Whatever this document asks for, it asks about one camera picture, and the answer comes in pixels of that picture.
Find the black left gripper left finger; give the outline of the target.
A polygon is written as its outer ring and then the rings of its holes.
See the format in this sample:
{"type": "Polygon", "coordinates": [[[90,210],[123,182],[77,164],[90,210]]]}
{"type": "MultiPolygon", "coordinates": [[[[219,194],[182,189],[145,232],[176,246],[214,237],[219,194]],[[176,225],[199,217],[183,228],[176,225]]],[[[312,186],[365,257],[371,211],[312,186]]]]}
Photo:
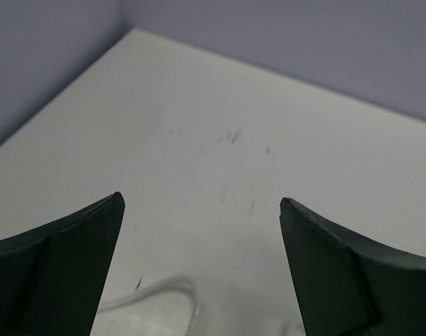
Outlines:
{"type": "Polygon", "coordinates": [[[124,212],[115,192],[0,240],[0,335],[89,335],[124,212]]]}

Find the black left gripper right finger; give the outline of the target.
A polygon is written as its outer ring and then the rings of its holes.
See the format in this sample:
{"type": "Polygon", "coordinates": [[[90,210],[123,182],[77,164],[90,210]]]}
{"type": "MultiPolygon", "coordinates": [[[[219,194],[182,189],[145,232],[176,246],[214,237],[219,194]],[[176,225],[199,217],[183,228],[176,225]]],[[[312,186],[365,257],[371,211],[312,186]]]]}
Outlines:
{"type": "Polygon", "coordinates": [[[291,198],[280,208],[307,335],[426,335],[426,257],[353,232],[291,198]]]}

